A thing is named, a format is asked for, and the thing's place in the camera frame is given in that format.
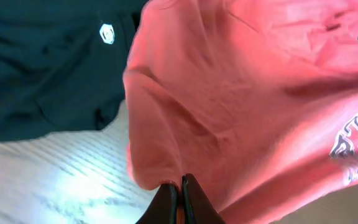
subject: clothing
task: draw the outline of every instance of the clothing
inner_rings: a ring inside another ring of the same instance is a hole
[[[0,0],[0,141],[107,126],[145,2]]]
[[[358,1],[153,0],[124,72],[129,172],[226,223],[358,184]]]

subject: dark garment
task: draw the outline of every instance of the dark garment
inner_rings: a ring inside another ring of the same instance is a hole
[[[106,127],[145,2],[0,0],[0,141]]]

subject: red garment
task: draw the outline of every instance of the red garment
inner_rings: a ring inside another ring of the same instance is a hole
[[[358,184],[358,1],[152,0],[124,83],[144,189],[192,173],[227,223]]]

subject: red cloth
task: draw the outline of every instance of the red cloth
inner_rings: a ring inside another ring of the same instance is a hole
[[[150,1],[124,74],[135,181],[192,173],[227,223],[357,184],[357,35],[356,0]]]

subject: wrinkled fabric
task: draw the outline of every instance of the wrinkled fabric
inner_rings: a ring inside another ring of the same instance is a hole
[[[358,184],[358,1],[153,0],[124,72],[129,172],[227,223]]]

